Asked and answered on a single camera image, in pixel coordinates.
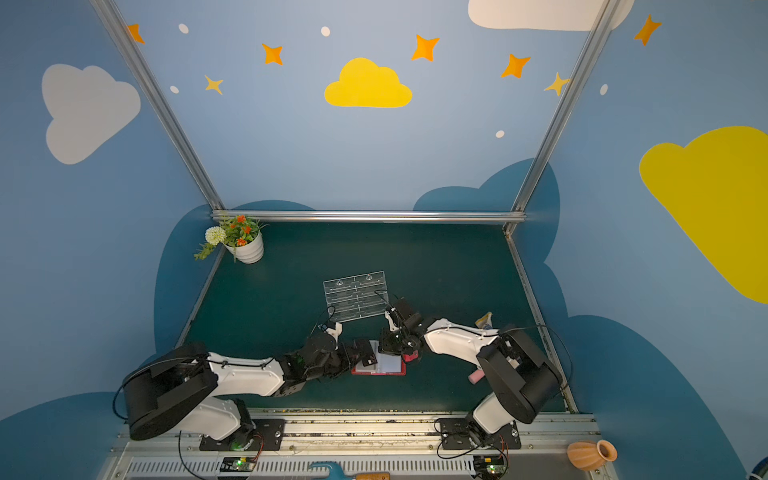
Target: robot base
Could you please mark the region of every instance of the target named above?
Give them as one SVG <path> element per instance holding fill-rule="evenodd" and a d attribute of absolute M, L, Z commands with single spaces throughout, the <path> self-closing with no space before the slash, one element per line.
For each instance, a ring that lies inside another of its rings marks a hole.
<path fill-rule="evenodd" d="M 467 419 L 438 419 L 437 425 L 442 433 L 442 447 L 445 450 L 470 450 L 493 446 L 501 450 L 502 437 L 504 437 L 508 449 L 519 450 L 522 447 L 518 423 L 514 420 L 493 434 L 488 434 L 478 428 L 478 425 L 473 424 L 473 421 Z"/>
<path fill-rule="evenodd" d="M 205 435 L 200 440 L 201 452 L 258 452 L 280 450 L 283 443 L 285 420 L 282 419 L 251 419 L 245 402 L 234 400 L 240 413 L 242 425 L 225 439 L 216 440 Z"/>

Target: aluminum frame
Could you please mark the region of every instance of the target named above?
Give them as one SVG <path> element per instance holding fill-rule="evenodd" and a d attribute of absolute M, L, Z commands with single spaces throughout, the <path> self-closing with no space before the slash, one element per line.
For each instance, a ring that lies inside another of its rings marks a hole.
<path fill-rule="evenodd" d="M 200 310 L 200 306 L 203 304 L 203 299 L 205 299 L 205 295 L 208 293 L 208 288 L 210 287 L 210 283 L 214 281 L 214 275 L 216 275 L 216 270 L 219 269 L 219 265 L 221 265 L 221 259 L 224 258 L 224 248 L 221 247 L 216 254 L 216 259 L 214 260 L 214 265 L 210 269 L 210 272 L 208 272 L 208 276 L 205 279 L 205 283 L 203 284 L 203 289 L 200 291 L 200 294 L 197 296 L 197 301 L 195 301 L 194 306 L 192 307 L 192 311 L 190 312 L 190 315 L 187 317 L 187 323 L 184 324 L 184 328 L 181 330 L 181 335 L 179 335 L 179 340 L 176 341 L 175 349 L 179 348 L 184 344 L 184 340 L 187 339 L 187 335 L 190 332 L 190 328 L 192 327 L 192 322 L 194 322 L 195 317 L 197 316 L 197 312 Z"/>
<path fill-rule="evenodd" d="M 528 281 L 528 274 L 525 273 L 525 268 L 523 267 L 523 261 L 522 258 L 520 258 L 518 248 L 515 246 L 515 242 L 512 240 L 512 236 L 510 234 L 506 233 L 505 237 L 507 237 L 509 253 L 512 254 L 512 260 L 515 262 L 515 268 L 517 269 L 518 275 L 520 276 L 520 281 L 523 285 L 523 291 L 525 292 L 525 298 L 528 300 L 528 306 L 531 308 L 534 321 L 536 322 L 536 325 L 546 326 L 547 324 L 544 322 L 544 316 L 541 314 L 541 310 L 538 308 L 536 296 L 533 294 L 531 282 Z M 563 370 L 563 365 L 560 363 L 558 351 L 554 348 L 554 343 L 552 343 L 552 338 L 549 335 L 549 328 L 538 330 L 539 334 L 541 335 L 541 341 L 544 343 L 544 350 L 547 352 L 547 357 L 549 357 L 550 361 L 554 363 L 554 366 L 560 370 L 560 374 L 563 375 L 563 378 L 567 378 L 565 371 Z M 568 409 L 570 413 L 579 413 L 578 407 L 576 406 L 576 400 L 574 399 L 573 393 L 571 392 L 571 386 L 566 385 L 565 388 L 563 388 L 562 393 L 563 400 L 565 401 L 565 408 Z"/>
<path fill-rule="evenodd" d="M 538 152 L 536 152 L 531 167 L 528 169 L 528 173 L 525 175 L 525 179 L 520 186 L 515 202 L 512 204 L 512 211 L 522 212 L 525 211 L 525 207 L 528 206 L 528 201 L 531 199 L 533 190 L 541 179 L 541 175 L 544 173 L 544 168 L 547 166 L 547 162 L 549 162 L 549 158 L 552 156 L 552 152 L 554 152 L 554 148 L 560 139 L 560 135 L 563 133 L 565 125 L 571 117 L 576 102 L 578 101 L 581 92 L 584 90 L 584 85 L 587 83 L 589 75 L 592 73 L 592 68 L 598 62 L 598 57 L 600 57 L 605 42 L 611 34 L 611 23 L 621 1 L 622 0 L 604 1 L 598 16 L 594 21 L 594 25 L 592 25 L 589 36 L 587 36 L 587 41 L 584 43 L 584 47 L 581 49 L 581 53 L 578 56 L 574 70 L 571 73 L 571 81 L 566 84 L 565 93 L 563 93 L 558 102 L 552 120 L 547 127 L 547 132 L 544 135 L 544 140 L 541 142 L 541 146 L 539 146 Z M 504 225 L 505 232 L 512 233 L 515 229 L 515 225 L 515 223 L 507 223 Z"/>
<path fill-rule="evenodd" d="M 273 222 L 519 223 L 524 212 L 417 212 L 333 210 L 214 210 L 214 220 L 247 215 Z"/>
<path fill-rule="evenodd" d="M 283 459 L 297 462 L 318 455 L 332 461 L 335 457 L 354 455 L 397 456 L 403 460 L 439 460 L 436 451 L 440 436 L 434 428 L 438 418 L 464 418 L 467 412 L 341 412 L 329 410 L 275 410 L 249 409 L 255 419 L 285 419 L 283 444 L 277 452 L 262 452 L 262 459 Z M 542 413 L 532 424 L 518 423 L 522 449 L 511 450 L 509 455 L 563 455 L 568 445 L 580 440 L 597 442 L 602 439 L 598 424 L 592 415 L 569 413 Z M 178 432 L 168 432 L 142 442 L 131 441 L 124 426 L 104 462 L 99 480 L 132 478 L 128 471 L 132 462 L 151 458 L 160 462 L 178 462 Z M 181 448 L 187 465 L 216 461 L 232 452 L 201 452 L 200 434 L 182 434 Z M 445 455 L 457 452 L 446 451 Z M 469 460 L 464 455 L 457 460 Z M 176 470 L 168 478 L 189 478 L 189 474 Z M 285 475 L 292 475 L 290 470 Z M 591 472 L 592 478 L 617 480 L 609 462 Z M 251 477 L 262 476 L 256 472 Z"/>
<path fill-rule="evenodd" d="M 173 110 L 170 109 L 170 105 L 163 95 L 157 79 L 152 74 L 149 64 L 136 45 L 136 41 L 128 32 L 125 20 L 120 14 L 120 9 L 114 3 L 114 0 L 91 0 L 91 5 L 96 10 L 109 36 L 112 37 L 112 41 L 118 47 L 118 51 L 123 55 L 125 63 L 128 65 L 131 73 L 134 74 L 141 90 L 144 91 L 144 95 L 147 97 L 150 105 L 152 105 L 163 128 L 168 133 L 170 141 L 174 143 L 176 150 L 178 150 L 181 160 L 187 165 L 197 186 L 203 192 L 206 201 L 211 208 L 223 209 L 224 203 L 216 192 L 214 183 L 205 171 L 197 153 L 195 153 L 192 143 L 190 143 L 189 138 L 187 138 L 187 135 L 181 128 L 179 120 L 176 118 Z"/>

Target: yellow star decal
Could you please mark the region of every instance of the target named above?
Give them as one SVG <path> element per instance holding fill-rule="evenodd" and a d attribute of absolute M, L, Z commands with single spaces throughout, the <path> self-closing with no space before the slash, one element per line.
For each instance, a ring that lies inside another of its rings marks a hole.
<path fill-rule="evenodd" d="M 215 90 L 215 91 L 219 92 L 219 95 L 222 95 L 221 90 L 219 90 L 219 84 L 223 80 L 213 81 L 210 78 L 208 78 L 208 75 L 205 76 L 205 79 L 208 80 L 208 86 L 205 87 L 206 90 Z"/>
<path fill-rule="evenodd" d="M 523 67 L 530 59 L 531 57 L 517 58 L 514 55 L 509 55 L 509 65 L 507 65 L 507 69 L 502 73 L 502 78 L 509 75 L 514 75 L 515 77 L 520 78 L 523 75 Z"/>
<path fill-rule="evenodd" d="M 557 72 L 556 74 L 554 74 L 554 84 L 546 87 L 544 91 L 554 90 L 558 93 L 558 97 L 559 97 L 563 89 L 563 85 L 567 84 L 569 81 L 571 81 L 570 78 L 566 78 L 565 80 L 563 80 L 562 78 L 560 78 L 560 72 Z"/>
<path fill-rule="evenodd" d="M 264 60 L 264 64 L 268 63 L 276 63 L 278 65 L 282 65 L 283 61 L 280 60 L 280 51 L 283 50 L 283 47 L 267 47 L 265 44 L 261 44 L 261 46 L 264 47 L 264 51 L 266 52 L 266 59 Z"/>
<path fill-rule="evenodd" d="M 424 38 L 421 38 L 417 35 L 416 51 L 414 52 L 413 58 L 411 58 L 411 60 L 416 60 L 417 58 L 426 58 L 427 60 L 432 61 L 432 50 L 435 48 L 435 45 L 437 45 L 439 40 L 439 38 L 425 40 Z"/>
<path fill-rule="evenodd" d="M 648 15 L 648 20 L 645 21 L 645 25 L 643 25 L 643 29 L 640 30 L 640 32 L 634 36 L 634 39 L 642 40 L 643 46 L 648 45 L 648 39 L 660 26 L 661 26 L 661 22 L 659 23 L 654 22 L 653 20 L 650 19 L 650 15 Z"/>
<path fill-rule="evenodd" d="M 144 43 L 144 39 L 139 35 L 139 24 L 136 25 L 129 25 L 128 31 L 131 33 L 131 37 L 134 38 L 135 41 L 139 43 Z"/>

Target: yellow cloud decal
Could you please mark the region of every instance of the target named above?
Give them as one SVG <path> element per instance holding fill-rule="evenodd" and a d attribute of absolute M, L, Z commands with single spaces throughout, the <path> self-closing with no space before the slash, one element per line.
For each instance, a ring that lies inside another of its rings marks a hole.
<path fill-rule="evenodd" d="M 368 58 L 350 60 L 341 69 L 339 81 L 326 87 L 326 101 L 337 107 L 404 107 L 411 89 L 400 83 L 394 70 L 379 67 Z"/>
<path fill-rule="evenodd" d="M 640 175 L 728 283 L 768 303 L 768 134 L 725 127 L 659 144 Z"/>

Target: potted plant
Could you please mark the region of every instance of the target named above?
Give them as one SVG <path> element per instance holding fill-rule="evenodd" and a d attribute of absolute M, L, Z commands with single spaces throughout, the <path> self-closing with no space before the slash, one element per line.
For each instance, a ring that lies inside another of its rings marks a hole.
<path fill-rule="evenodd" d="M 258 220 L 245 215 L 225 218 L 218 227 L 205 230 L 206 243 L 194 254 L 195 260 L 202 260 L 210 255 L 219 243 L 229 250 L 235 261 L 256 263 L 264 256 L 264 241 L 261 236 L 263 225 Z"/>

